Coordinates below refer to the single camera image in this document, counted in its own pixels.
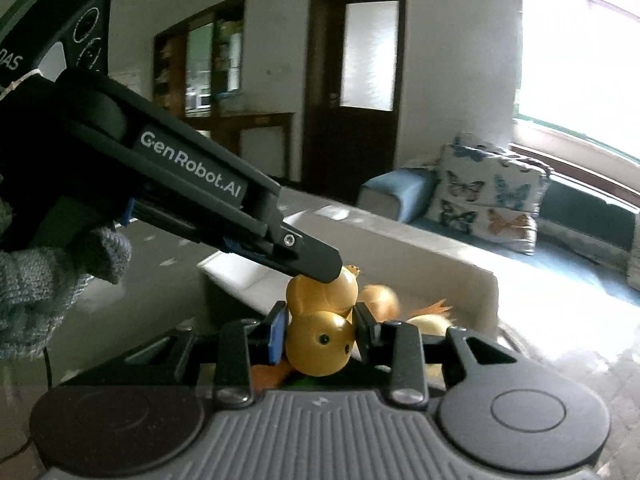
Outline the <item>grey knit gloved hand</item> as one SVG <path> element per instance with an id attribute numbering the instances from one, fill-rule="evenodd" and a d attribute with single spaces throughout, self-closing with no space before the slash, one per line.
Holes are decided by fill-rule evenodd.
<path id="1" fill-rule="evenodd" d="M 1 357 L 36 358 L 90 278 L 118 284 L 132 255 L 114 223 L 80 233 L 70 249 L 1 249 Z"/>

